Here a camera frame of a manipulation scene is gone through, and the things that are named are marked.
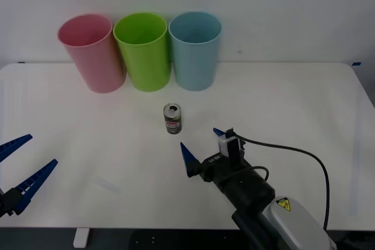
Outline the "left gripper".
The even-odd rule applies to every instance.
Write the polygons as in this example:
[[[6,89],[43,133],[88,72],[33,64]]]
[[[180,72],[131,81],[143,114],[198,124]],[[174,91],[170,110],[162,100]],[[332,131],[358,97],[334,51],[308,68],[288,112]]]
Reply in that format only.
[[[5,160],[32,138],[33,136],[31,134],[27,134],[0,145],[0,162]],[[5,193],[1,192],[1,217],[5,214],[11,216],[13,213],[20,215],[29,205],[32,197],[40,189],[57,164],[58,161],[53,159],[16,187],[11,188]]]

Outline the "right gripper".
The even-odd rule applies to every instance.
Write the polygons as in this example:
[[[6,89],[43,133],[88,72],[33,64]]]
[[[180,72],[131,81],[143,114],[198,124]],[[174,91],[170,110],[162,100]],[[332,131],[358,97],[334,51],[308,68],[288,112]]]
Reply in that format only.
[[[233,128],[226,131],[213,128],[213,132],[219,138],[231,138],[234,136]],[[208,157],[201,164],[182,142],[180,143],[180,148],[188,178],[200,174],[200,177],[205,182],[213,182],[216,186],[225,185],[236,174],[251,167],[243,156],[240,157],[239,163],[233,165],[230,158],[221,153]]]

